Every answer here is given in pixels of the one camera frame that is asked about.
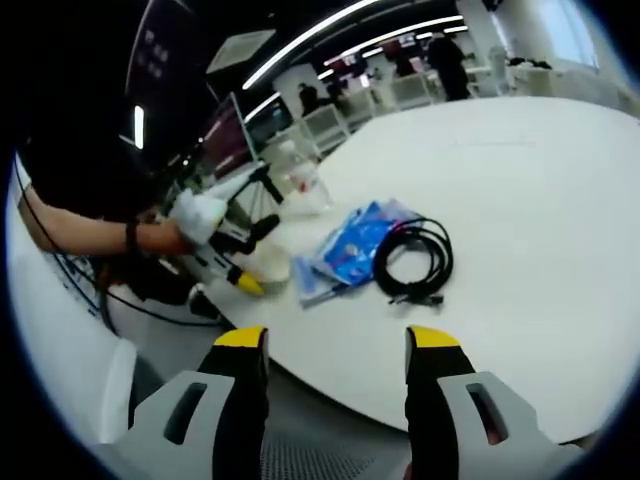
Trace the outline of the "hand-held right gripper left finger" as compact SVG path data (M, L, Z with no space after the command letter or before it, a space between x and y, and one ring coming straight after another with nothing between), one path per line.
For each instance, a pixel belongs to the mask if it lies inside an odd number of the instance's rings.
M140 402L130 428L94 455L115 479L258 479L269 413L268 330L230 330L196 371Z

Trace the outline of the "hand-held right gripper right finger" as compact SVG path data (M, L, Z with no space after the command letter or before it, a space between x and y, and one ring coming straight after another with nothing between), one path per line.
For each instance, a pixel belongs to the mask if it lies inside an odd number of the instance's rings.
M406 330L407 479L555 479L582 456L539 428L535 409L474 369L451 335Z

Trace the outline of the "person's left hand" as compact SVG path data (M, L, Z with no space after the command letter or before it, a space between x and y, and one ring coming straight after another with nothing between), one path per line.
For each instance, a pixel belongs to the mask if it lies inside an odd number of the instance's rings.
M171 220L136 226L136 244L141 251L159 255L185 255L194 245Z

